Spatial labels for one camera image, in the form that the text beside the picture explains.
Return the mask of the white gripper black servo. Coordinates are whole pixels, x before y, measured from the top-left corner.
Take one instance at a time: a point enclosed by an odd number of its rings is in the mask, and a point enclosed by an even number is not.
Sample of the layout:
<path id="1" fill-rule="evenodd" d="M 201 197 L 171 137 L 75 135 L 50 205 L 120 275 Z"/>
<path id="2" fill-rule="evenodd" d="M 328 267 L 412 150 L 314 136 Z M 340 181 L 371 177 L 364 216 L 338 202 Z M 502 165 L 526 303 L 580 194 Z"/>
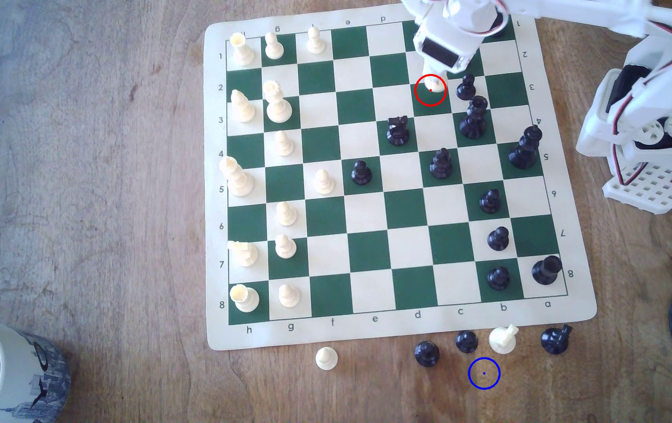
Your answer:
<path id="1" fill-rule="evenodd" d="M 413 37 L 423 58 L 428 90 L 447 90 L 446 72 L 464 71 L 485 37 L 504 30 L 510 10 L 502 1 L 402 1 L 414 16 Z"/>

